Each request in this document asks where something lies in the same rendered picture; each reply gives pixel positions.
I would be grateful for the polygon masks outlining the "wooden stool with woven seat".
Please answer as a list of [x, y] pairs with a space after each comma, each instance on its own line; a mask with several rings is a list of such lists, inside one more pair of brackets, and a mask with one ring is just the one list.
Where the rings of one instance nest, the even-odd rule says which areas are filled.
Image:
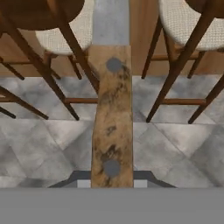
[[65, 97], [53, 78], [50, 57], [65, 55], [80, 66], [95, 91], [99, 79], [88, 62], [95, 0], [0, 0], [0, 31], [8, 34], [73, 117], [76, 98]]
[[158, 17], [150, 48], [144, 63], [145, 77], [153, 60], [157, 42], [164, 37], [170, 68], [146, 121], [149, 122], [161, 105], [196, 105], [188, 120], [193, 123], [224, 90], [224, 74], [204, 99], [169, 99], [167, 94], [188, 60], [193, 60], [188, 78], [207, 52], [224, 50], [224, 0], [158, 0]]

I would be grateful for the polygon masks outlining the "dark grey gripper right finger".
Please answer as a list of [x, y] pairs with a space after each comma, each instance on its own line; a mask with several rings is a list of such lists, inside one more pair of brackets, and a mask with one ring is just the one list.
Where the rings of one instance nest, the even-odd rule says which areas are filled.
[[134, 171], [134, 187], [164, 187], [174, 188], [174, 185], [159, 180], [151, 171]]

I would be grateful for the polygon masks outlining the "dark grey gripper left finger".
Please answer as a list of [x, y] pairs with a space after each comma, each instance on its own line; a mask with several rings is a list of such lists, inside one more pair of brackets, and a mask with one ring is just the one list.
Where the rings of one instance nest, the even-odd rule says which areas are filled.
[[73, 171], [68, 179], [62, 180], [50, 188], [90, 188], [91, 171]]

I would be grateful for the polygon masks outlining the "knife with wooden handle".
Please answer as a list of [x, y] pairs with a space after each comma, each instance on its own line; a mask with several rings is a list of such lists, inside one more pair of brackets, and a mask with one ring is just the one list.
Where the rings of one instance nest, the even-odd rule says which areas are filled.
[[94, 55], [100, 89], [92, 138], [91, 186], [126, 188], [133, 178], [129, 0], [96, 0]]

